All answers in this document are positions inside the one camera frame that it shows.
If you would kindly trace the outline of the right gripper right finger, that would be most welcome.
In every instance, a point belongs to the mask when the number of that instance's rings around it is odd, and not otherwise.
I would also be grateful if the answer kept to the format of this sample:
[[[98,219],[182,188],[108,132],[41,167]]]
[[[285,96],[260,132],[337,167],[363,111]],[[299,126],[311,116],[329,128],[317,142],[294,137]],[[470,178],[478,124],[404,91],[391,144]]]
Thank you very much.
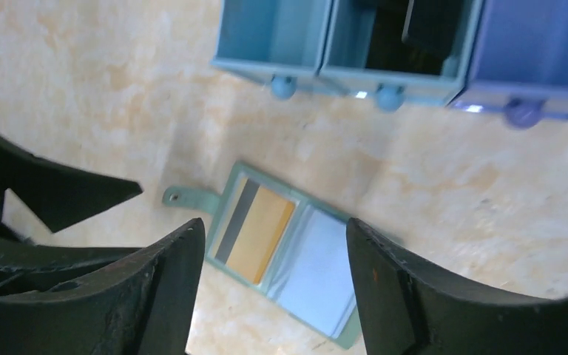
[[[346,239],[368,354],[568,354],[568,297],[476,282],[357,218]]]

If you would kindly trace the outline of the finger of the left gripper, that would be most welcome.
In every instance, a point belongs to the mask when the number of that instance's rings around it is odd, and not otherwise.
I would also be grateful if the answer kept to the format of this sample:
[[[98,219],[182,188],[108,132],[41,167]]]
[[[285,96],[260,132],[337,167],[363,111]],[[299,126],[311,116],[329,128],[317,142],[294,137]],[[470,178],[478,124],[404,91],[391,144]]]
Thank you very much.
[[[0,136],[0,238],[26,243],[3,221],[12,190],[52,232],[105,212],[142,193],[138,182],[88,172],[40,158]]]
[[[48,291],[136,252],[130,247],[31,245],[0,237],[0,297]]]

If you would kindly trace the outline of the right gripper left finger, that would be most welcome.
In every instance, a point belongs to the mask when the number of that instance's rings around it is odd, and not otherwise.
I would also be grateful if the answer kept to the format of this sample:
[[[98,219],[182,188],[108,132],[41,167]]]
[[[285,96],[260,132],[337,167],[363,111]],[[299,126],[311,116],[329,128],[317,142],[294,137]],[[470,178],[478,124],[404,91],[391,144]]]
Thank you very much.
[[[205,253],[195,218],[48,291],[0,297],[0,354],[184,354]]]

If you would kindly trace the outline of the green leather card holder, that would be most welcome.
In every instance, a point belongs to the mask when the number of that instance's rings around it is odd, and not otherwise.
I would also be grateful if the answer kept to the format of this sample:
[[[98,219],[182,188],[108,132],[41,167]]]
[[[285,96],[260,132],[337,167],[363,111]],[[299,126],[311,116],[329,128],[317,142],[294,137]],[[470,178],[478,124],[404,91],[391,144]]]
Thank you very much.
[[[255,180],[297,204],[259,285],[248,283],[209,256],[241,177]],[[345,237],[348,213],[243,161],[233,165],[219,194],[175,185],[164,191],[162,201],[169,207],[211,215],[206,233],[207,263],[341,348],[351,348],[361,337]]]

